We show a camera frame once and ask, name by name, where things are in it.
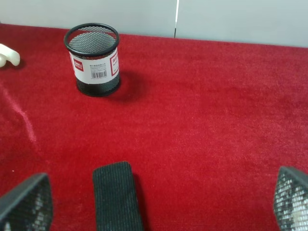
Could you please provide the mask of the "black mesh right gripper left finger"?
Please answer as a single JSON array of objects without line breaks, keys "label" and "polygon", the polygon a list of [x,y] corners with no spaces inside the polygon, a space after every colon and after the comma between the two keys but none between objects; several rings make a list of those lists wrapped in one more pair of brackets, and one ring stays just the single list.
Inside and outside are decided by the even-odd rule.
[{"label": "black mesh right gripper left finger", "polygon": [[32,175],[0,197],[2,231],[48,231],[52,220],[51,185],[46,173]]}]

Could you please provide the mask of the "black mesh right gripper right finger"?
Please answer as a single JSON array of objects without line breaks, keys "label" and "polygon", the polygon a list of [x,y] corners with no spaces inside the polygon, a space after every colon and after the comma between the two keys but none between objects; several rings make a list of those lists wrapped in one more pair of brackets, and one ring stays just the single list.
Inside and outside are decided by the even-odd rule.
[{"label": "black mesh right gripper right finger", "polygon": [[273,211],[281,231],[308,229],[308,175],[281,167],[274,192]]}]

